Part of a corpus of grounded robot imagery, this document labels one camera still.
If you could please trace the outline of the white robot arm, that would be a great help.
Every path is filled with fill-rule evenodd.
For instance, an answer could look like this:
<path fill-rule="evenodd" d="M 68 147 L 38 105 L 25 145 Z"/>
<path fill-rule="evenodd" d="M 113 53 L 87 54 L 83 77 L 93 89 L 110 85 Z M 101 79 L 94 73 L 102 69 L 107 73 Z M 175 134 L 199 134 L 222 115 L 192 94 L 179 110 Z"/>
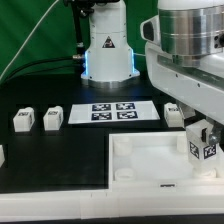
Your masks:
<path fill-rule="evenodd" d="M 91 0 L 87 84 L 119 86 L 139 76 L 127 43 L 123 0 Z M 191 138 L 207 145 L 224 129 L 224 0 L 158 0 L 142 22 L 151 84 L 178 102 Z"/>

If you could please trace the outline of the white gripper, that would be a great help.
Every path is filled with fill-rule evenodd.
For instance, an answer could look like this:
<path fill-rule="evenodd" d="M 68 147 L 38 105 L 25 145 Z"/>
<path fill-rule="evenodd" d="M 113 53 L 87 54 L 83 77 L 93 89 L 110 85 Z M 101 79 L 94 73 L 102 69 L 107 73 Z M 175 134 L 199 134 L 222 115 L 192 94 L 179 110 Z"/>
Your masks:
<path fill-rule="evenodd" d="M 224 129 L 224 30 L 220 14 L 159 14 L 140 26 L 152 85 L 175 98 L 183 119 L 207 116 L 201 140 L 221 141 Z"/>

